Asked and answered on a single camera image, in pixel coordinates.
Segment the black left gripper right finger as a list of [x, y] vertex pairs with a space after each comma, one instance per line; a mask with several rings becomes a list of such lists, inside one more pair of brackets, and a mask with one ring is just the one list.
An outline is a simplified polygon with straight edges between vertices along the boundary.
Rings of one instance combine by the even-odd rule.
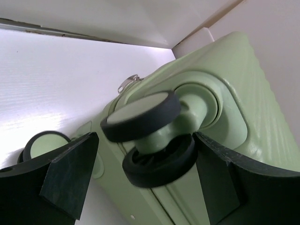
[[212, 225], [297, 225], [300, 174], [194, 134], [197, 172]]

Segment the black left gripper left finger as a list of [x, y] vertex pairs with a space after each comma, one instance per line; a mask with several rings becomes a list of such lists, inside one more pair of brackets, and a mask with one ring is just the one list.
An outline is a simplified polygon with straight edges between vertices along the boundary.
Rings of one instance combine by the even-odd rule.
[[73, 225], [80, 219], [98, 150], [98, 135], [33, 136], [19, 162], [0, 171], [3, 225]]

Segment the green suitcase with blue lining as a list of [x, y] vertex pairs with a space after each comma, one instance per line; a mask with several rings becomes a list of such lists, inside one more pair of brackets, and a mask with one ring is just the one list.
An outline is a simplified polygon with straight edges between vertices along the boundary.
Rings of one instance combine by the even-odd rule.
[[211, 225], [194, 134], [300, 173], [300, 150], [246, 34], [232, 32], [133, 75], [80, 130], [96, 132], [93, 177], [131, 225]]

